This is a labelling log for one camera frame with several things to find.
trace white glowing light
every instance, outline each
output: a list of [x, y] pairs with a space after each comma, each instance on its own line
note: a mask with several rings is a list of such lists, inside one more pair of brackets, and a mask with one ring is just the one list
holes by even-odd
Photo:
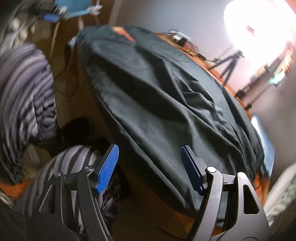
[[283, 15], [269, 0], [234, 0], [224, 10], [224, 23], [235, 47], [260, 66], [279, 56], [292, 38]]

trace tripod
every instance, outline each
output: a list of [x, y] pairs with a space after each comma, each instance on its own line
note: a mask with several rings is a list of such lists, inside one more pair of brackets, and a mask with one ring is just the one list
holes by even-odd
[[208, 68], [208, 70], [211, 70], [211, 69], [213, 69], [213, 68], [216, 68], [216, 67], [219, 66], [220, 64], [223, 64], [223, 63], [225, 63], [226, 61], [232, 59], [232, 61], [231, 61], [230, 64], [228, 65], [228, 67], [227, 67], [227, 68], [223, 71], [223, 73], [220, 75], [220, 78], [222, 78], [222, 77], [226, 74], [226, 72], [229, 71], [229, 73], [228, 73], [228, 75], [227, 75], [227, 77], [226, 77], [226, 79], [225, 79], [225, 81], [224, 81], [224, 84], [223, 84], [223, 86], [225, 86], [225, 85], [227, 84], [227, 82], [228, 82], [228, 80], [229, 80], [231, 74], [232, 74], [232, 71], [234, 70], [235, 66], [237, 65], [237, 60], [238, 60], [240, 57], [243, 57], [243, 58], [244, 58], [244, 55], [243, 55], [243, 53], [239, 50], [239, 51], [237, 51], [234, 55], [229, 56], [228, 58], [222, 60], [220, 63], [215, 64], [215, 65], [213, 65], [212, 67]]

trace white wall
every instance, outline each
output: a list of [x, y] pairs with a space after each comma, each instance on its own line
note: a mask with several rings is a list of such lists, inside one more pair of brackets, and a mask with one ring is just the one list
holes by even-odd
[[[223, 20], [224, 8], [229, 2], [231, 0], [123, 0], [116, 25], [141, 26], [154, 32], [180, 30], [192, 38], [202, 55], [213, 59], [232, 44]], [[251, 60], [241, 59], [229, 84], [238, 90], [257, 69]]]

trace person's leg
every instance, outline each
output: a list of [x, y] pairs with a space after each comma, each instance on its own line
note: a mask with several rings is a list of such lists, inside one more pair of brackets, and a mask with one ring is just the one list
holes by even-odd
[[[51, 178], [55, 171], [59, 170], [64, 174], [79, 172], [87, 165], [92, 165], [99, 156], [101, 156], [99, 151], [81, 145], [63, 151], [39, 171], [37, 177], [31, 181], [22, 197], [16, 200], [14, 210], [24, 216], [31, 217], [34, 207], [43, 191], [44, 184]], [[109, 228], [117, 215], [119, 193], [119, 177], [114, 173], [106, 191], [98, 196], [99, 207]], [[72, 191], [72, 205], [78, 228], [77, 232], [82, 233], [84, 228], [76, 191]]]

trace chair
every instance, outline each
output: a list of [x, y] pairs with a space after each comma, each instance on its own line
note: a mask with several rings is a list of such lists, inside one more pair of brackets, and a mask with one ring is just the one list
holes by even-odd
[[[87, 15], [91, 13], [91, 11], [87, 10], [87, 8], [94, 6], [91, 0], [56, 0], [55, 5], [60, 5], [61, 7], [67, 6], [67, 13], [66, 13], [67, 19], [78, 17], [79, 22], [82, 22], [83, 15]], [[96, 24], [99, 25], [98, 16], [96, 15], [92, 15], [92, 16], [96, 21]], [[55, 39], [57, 37], [57, 31], [59, 29], [60, 23], [61, 23], [61, 19], [58, 20], [54, 29], [54, 34], [52, 37], [52, 44], [51, 44], [50, 54], [49, 54], [50, 59], [52, 57], [52, 53], [54, 50]]]

